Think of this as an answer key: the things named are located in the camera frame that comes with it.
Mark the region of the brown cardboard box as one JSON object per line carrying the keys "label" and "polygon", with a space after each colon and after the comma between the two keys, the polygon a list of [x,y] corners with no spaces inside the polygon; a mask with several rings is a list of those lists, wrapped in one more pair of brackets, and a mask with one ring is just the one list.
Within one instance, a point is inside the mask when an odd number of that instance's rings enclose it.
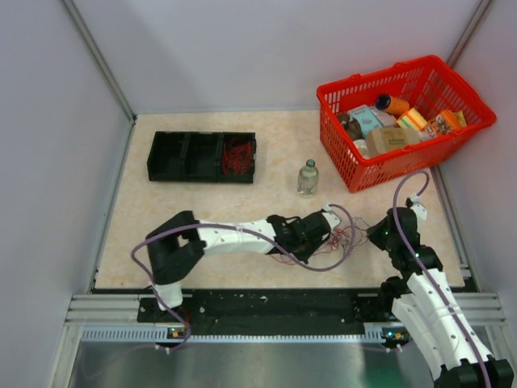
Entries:
{"label": "brown cardboard box", "polygon": [[400,150],[419,143],[419,135],[413,129],[382,127],[372,129],[365,137],[368,154],[371,158]]}

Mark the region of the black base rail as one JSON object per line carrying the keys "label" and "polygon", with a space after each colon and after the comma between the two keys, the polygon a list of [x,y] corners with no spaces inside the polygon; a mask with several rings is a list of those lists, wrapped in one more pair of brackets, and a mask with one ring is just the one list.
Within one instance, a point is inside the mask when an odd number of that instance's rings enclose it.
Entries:
{"label": "black base rail", "polygon": [[376,289],[187,289],[174,311],[194,335],[351,335],[396,320]]}

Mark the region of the orange bottle with dark cap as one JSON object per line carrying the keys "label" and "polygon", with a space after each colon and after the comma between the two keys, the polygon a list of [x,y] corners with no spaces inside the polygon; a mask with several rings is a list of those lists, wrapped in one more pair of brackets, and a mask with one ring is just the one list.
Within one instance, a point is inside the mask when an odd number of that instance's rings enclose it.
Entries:
{"label": "orange bottle with dark cap", "polygon": [[375,107],[380,111],[394,116],[400,116],[410,110],[408,101],[389,94],[379,95],[376,99]]}

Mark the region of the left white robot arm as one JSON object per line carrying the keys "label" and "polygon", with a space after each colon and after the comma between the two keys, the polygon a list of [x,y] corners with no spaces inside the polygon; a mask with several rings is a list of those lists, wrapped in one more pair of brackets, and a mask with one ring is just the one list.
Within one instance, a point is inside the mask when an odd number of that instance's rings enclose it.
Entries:
{"label": "left white robot arm", "polygon": [[155,310],[165,320],[183,311],[181,281],[209,255],[260,253],[292,255],[307,264],[340,224],[329,209],[301,217],[271,215],[244,223],[215,224],[196,219],[185,210],[146,236],[146,245],[158,299]]}

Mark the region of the black three-compartment tray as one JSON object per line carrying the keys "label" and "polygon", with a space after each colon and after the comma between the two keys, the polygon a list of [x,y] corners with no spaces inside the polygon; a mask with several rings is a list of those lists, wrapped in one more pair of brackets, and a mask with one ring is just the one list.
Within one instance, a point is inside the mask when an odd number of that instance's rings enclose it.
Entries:
{"label": "black three-compartment tray", "polygon": [[253,183],[253,132],[156,132],[147,160],[155,182]]}

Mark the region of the yellow sponge pack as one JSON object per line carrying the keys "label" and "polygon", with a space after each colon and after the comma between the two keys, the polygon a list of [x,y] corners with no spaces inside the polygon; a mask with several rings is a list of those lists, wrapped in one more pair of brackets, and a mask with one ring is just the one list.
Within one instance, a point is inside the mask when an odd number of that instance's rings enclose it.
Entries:
{"label": "yellow sponge pack", "polygon": [[418,132],[424,129],[427,120],[416,108],[411,108],[397,119],[397,124],[400,128],[410,128]]}

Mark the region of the brown round item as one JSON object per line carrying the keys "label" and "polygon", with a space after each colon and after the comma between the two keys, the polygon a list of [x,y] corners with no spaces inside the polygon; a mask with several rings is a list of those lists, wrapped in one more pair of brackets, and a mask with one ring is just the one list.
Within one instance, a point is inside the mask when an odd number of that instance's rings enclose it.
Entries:
{"label": "brown round item", "polygon": [[357,141],[363,138],[362,130],[357,119],[349,116],[346,112],[338,113],[336,117],[352,141]]}

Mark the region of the red plastic shopping basket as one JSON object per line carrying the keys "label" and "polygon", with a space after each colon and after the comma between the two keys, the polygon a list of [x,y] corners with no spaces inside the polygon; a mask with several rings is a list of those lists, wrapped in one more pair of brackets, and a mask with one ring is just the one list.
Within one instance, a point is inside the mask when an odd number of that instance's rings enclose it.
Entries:
{"label": "red plastic shopping basket", "polygon": [[497,120],[434,55],[321,85],[317,98],[321,142],[350,192],[442,163]]}

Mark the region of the light blue package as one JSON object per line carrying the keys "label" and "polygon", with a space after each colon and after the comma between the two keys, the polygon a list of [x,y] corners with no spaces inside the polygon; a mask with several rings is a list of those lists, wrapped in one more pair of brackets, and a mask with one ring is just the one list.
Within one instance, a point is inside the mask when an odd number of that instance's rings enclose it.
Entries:
{"label": "light blue package", "polygon": [[347,113],[359,123],[362,137],[366,137],[373,129],[382,127],[372,109],[365,104],[352,108]]}

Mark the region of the orange snack packet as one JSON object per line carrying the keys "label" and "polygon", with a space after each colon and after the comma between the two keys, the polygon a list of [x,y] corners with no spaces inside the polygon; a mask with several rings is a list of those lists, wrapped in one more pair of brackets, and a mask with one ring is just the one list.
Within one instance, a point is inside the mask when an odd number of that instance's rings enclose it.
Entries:
{"label": "orange snack packet", "polygon": [[462,126],[454,114],[449,110],[443,110],[427,122],[423,132],[431,137],[441,137],[461,128]]}

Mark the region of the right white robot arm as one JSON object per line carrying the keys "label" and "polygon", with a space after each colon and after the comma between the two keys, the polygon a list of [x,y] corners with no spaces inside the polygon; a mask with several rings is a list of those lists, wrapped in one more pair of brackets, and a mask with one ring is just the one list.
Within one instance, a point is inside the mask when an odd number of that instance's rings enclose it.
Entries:
{"label": "right white robot arm", "polygon": [[479,340],[457,303],[436,252],[421,244],[413,209],[389,209],[369,241],[400,272],[380,286],[377,310],[398,319],[416,343],[436,387],[510,387],[514,371]]}

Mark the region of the clear glass soda bottle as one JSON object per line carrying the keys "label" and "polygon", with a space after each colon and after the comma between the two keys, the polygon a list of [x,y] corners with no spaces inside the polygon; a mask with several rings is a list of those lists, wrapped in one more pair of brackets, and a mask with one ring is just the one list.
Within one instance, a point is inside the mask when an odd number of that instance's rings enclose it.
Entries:
{"label": "clear glass soda bottle", "polygon": [[302,196],[312,196],[317,189],[319,170],[313,159],[308,159],[299,170],[297,192]]}

